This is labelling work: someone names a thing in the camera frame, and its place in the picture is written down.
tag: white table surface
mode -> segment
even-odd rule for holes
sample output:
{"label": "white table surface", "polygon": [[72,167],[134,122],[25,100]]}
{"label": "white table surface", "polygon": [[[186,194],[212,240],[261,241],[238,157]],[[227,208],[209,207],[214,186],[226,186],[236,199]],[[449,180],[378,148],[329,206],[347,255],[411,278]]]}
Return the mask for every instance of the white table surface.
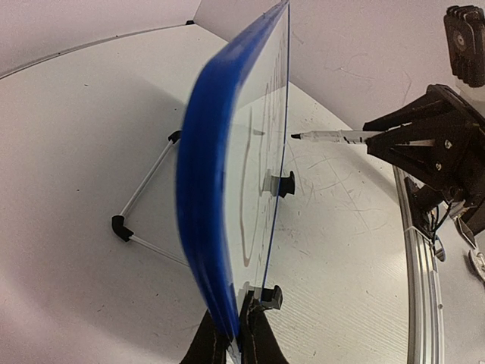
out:
{"label": "white table surface", "polygon": [[[196,25],[177,27],[0,80],[1,362],[183,357],[205,311],[189,269],[120,242],[110,218],[180,127],[197,73],[223,45]],[[289,133],[346,128],[296,86],[289,97]],[[364,146],[289,140],[285,158],[296,194],[279,204],[268,283],[283,288],[284,303],[268,318],[287,359],[406,362],[408,288],[392,168]],[[127,225],[181,255],[174,160],[172,153]]]}

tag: white wall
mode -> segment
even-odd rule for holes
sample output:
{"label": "white wall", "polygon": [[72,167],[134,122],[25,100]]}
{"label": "white wall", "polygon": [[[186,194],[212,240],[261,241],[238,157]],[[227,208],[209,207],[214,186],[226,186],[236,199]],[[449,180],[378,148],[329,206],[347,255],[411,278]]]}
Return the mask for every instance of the white wall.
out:
{"label": "white wall", "polygon": [[[277,0],[202,0],[196,23],[233,38]],[[292,0],[291,81],[349,126],[454,84],[443,16],[462,0]],[[485,7],[485,1],[474,2]]]}
{"label": "white wall", "polygon": [[192,20],[200,0],[3,0],[0,76],[32,61],[116,35]]}

